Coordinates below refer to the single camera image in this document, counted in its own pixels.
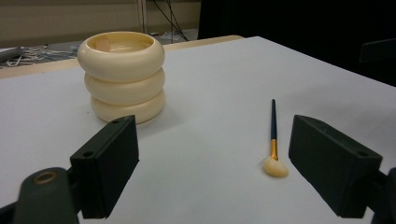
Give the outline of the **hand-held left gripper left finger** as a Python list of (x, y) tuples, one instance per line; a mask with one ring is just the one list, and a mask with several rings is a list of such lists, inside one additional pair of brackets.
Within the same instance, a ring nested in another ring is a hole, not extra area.
[(83, 217), (109, 217), (139, 162), (135, 116), (110, 121), (70, 161)]

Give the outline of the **cream ribbed brush holder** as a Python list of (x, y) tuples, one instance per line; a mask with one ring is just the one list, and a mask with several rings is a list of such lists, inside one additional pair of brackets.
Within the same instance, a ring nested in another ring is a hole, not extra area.
[(78, 63), (91, 95), (92, 110), (105, 121), (134, 115), (138, 123), (164, 107), (163, 45), (150, 35), (109, 32), (94, 35), (78, 48)]

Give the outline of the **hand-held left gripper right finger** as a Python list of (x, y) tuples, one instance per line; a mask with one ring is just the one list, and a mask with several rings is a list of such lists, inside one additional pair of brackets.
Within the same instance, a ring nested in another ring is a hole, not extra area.
[(296, 115), (289, 158), (339, 217), (360, 218), (382, 157), (331, 125)]

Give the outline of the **light wooden desk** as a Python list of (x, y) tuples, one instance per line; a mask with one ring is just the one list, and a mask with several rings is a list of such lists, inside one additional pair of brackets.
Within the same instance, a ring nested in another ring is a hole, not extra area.
[(198, 27), (201, 0), (0, 0), (0, 48), (83, 40), (109, 31), (161, 32), (175, 15)]

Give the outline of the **black curtain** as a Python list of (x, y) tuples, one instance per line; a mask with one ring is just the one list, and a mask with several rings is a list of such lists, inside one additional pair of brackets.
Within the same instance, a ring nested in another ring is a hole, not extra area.
[(396, 87), (396, 0), (202, 0), (200, 39), (261, 36)]

